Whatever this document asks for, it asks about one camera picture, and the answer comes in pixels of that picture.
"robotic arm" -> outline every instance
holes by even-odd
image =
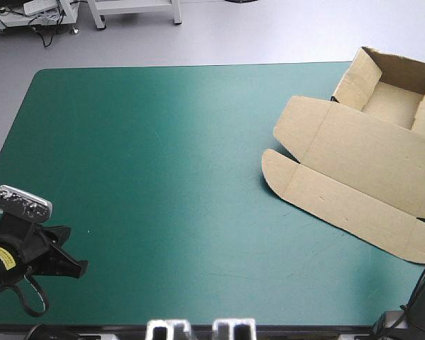
[[[88,261],[77,261],[62,249],[71,228],[43,227],[52,214],[52,203],[36,195],[0,186],[0,293],[12,289],[23,309],[31,316],[43,315],[48,298],[33,276],[71,276],[80,278]],[[32,310],[16,285],[26,279],[43,303],[43,311]]]

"power strip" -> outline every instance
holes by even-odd
[[[43,11],[54,9],[57,6],[57,0],[32,0],[24,3],[23,12],[26,16],[32,16]]]

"open cardboard box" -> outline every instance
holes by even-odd
[[[332,100],[425,136],[425,63],[362,47]]]
[[[375,87],[382,84],[378,77],[372,78]],[[414,97],[421,95],[412,92]],[[425,137],[374,118],[378,111],[351,108],[350,102],[292,97],[274,136],[296,160],[266,150],[265,180],[283,200],[395,256],[425,264]]]

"shelf leg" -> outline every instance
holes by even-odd
[[[71,29],[69,30],[69,34],[71,35],[78,35],[80,33],[80,30],[74,25],[71,25]]]
[[[102,15],[99,13],[98,9],[96,8],[96,1],[88,0],[88,6],[90,6],[91,15],[93,16],[96,27],[100,30],[103,30],[104,28],[106,28],[106,25],[101,18]]]
[[[181,20],[181,6],[179,0],[171,0],[171,6],[173,7],[173,17],[175,25],[179,25],[183,21]]]

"green tabletop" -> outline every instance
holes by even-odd
[[[40,319],[0,294],[0,323],[371,324],[407,302],[421,266],[281,201],[261,174],[287,100],[329,98],[348,65],[38,72],[0,184],[51,200],[46,225],[72,227],[65,249],[90,266],[39,279]]]

